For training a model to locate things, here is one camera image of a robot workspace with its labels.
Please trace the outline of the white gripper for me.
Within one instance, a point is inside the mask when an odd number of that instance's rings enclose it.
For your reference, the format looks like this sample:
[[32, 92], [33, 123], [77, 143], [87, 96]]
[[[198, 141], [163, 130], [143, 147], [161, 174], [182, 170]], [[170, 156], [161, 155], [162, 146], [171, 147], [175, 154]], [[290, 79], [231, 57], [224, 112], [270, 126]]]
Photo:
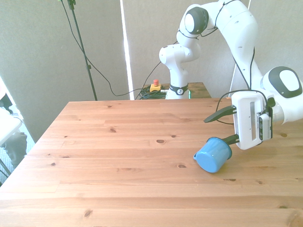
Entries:
[[204, 119], [205, 123], [217, 121], [233, 114], [234, 135], [222, 139], [226, 144], [237, 144], [246, 150], [269, 139], [269, 115], [265, 113], [263, 96], [258, 92], [239, 91], [231, 96], [232, 105], [224, 107]]

